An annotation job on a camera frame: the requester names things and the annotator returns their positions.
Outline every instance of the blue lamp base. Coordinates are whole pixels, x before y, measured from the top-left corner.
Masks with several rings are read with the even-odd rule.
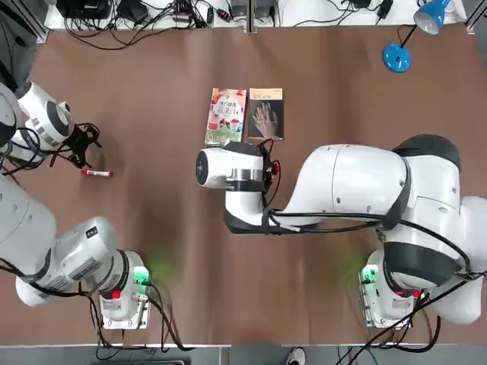
[[[401,48],[401,43],[389,43],[382,52],[382,59],[393,72],[404,72],[411,65],[411,53],[407,48]]]

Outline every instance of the brown table surface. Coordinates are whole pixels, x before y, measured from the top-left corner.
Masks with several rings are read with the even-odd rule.
[[[232,235],[224,193],[200,188],[194,164],[213,87],[282,87],[285,140],[273,157],[284,175],[274,206],[285,206],[314,148],[392,148],[420,133],[450,138],[461,153],[462,194],[487,195],[487,79],[475,38],[463,25],[415,32],[412,66],[401,75],[381,59],[396,39],[396,27],[174,31],[102,52],[52,33],[31,79],[67,100],[76,122],[100,127],[103,155],[95,151],[92,162],[115,176],[83,177],[59,160],[18,178],[60,233],[108,217],[119,247],[139,252],[170,288],[187,344],[363,343],[356,275],[377,247],[374,235]],[[109,34],[100,41],[112,44]],[[31,309],[13,277],[1,274],[0,288],[0,344],[96,343],[86,300]],[[408,342],[428,340],[424,323],[418,316]],[[126,337],[155,344],[160,325],[153,311],[149,330]],[[487,343],[486,326],[485,314],[469,326],[444,323],[440,342]]]

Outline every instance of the book cover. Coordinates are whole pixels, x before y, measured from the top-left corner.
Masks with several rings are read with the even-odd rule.
[[[282,89],[250,89],[249,139],[284,139]]]
[[[205,146],[242,141],[247,90],[213,89],[206,126]]]

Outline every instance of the desk lamp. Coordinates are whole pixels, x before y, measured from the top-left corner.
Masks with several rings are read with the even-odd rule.
[[[406,42],[417,27],[426,33],[436,35],[440,33],[444,22],[444,10],[450,0],[433,0],[424,4],[412,17],[415,26],[401,43],[389,43],[382,53],[382,59],[387,68],[394,72],[404,72],[411,65],[411,53],[405,48]]]

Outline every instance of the hand illustration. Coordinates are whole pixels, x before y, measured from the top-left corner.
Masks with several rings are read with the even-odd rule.
[[[257,107],[256,112],[253,115],[253,120],[256,123],[257,129],[262,133],[262,136],[267,138],[274,138],[277,133],[278,120],[275,112],[272,111],[271,119],[271,104],[261,103]]]

